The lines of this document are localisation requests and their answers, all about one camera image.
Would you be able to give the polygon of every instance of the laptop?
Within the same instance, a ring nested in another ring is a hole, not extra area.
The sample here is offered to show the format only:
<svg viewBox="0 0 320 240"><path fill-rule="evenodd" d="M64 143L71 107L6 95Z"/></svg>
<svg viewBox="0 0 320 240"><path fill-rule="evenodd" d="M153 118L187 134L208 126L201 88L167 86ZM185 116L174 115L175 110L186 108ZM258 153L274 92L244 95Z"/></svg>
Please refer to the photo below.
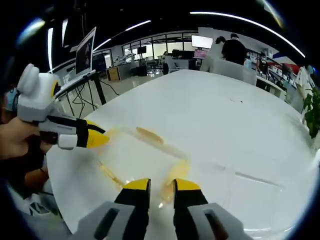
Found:
<svg viewBox="0 0 320 240"><path fill-rule="evenodd" d="M61 86L61 89L54 95L55 98L60 97L84 77L90 77L96 72L95 69L92 69L96 28L97 27L93 28L77 46L75 54L75 77Z"/></svg>

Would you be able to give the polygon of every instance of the potted plant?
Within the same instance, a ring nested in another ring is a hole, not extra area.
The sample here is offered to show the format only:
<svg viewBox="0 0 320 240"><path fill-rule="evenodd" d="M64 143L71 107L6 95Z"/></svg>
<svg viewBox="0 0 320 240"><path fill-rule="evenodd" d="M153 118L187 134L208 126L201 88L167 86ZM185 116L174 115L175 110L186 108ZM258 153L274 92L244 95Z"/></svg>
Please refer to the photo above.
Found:
<svg viewBox="0 0 320 240"><path fill-rule="evenodd" d="M306 109L304 119L309 128L309 135L314 142L312 148L318 150L320 148L320 93L314 87L313 95L308 94L303 102L303 109Z"/></svg>

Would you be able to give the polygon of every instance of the laptop screen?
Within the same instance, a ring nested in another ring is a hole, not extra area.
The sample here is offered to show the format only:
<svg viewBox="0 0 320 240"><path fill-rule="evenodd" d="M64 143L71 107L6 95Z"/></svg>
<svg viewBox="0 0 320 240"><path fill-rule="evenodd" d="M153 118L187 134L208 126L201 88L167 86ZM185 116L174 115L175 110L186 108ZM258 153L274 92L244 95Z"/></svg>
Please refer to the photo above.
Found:
<svg viewBox="0 0 320 240"><path fill-rule="evenodd" d="M76 48L75 74L84 74L92 70L92 50L95 40L96 28L80 42Z"/></svg>

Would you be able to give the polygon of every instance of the green leaves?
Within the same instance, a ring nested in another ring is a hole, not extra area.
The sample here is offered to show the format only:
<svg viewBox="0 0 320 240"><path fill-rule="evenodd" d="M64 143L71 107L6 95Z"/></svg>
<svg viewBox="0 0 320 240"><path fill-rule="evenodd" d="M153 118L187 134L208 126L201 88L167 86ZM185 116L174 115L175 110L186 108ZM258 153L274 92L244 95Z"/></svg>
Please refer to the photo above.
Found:
<svg viewBox="0 0 320 240"><path fill-rule="evenodd" d="M315 138L320 130L320 93L314 87L312 89L313 96L307 95L303 102L303 109L307 108L304 115L306 125L309 128L311 138Z"/></svg>

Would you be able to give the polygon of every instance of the table surface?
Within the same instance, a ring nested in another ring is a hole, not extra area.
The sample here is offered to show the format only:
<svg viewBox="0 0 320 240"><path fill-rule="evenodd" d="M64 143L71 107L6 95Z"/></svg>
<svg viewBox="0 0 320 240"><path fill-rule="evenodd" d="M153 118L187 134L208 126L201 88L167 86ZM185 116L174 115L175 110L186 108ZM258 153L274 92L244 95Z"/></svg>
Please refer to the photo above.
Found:
<svg viewBox="0 0 320 240"><path fill-rule="evenodd" d="M284 93L286 92L286 91L284 91L283 89L281 89L279 86L277 86L274 82L269 81L269 80L263 78L262 76L257 75L256 78L259 79L259 80L261 80L261 81L263 81L263 82L265 82L266 84L271 85L272 87L274 87L275 89L277 89L277 90L279 90L279 91L281 91L281 92L284 92Z"/></svg>
<svg viewBox="0 0 320 240"><path fill-rule="evenodd" d="M170 73L116 97L87 119L106 130L152 130L188 153L188 179L201 186L209 203L242 221L252 237L283 239L315 184L318 164L301 115L276 96L226 76ZM77 186L76 156L85 158L85 151L75 148L66 159L66 150L54 146L47 154L53 194L73 233L90 206L117 196L95 191L95 202L90 202L87 195L93 193ZM175 239L172 205L152 211L157 215L150 218L145 239Z"/></svg>

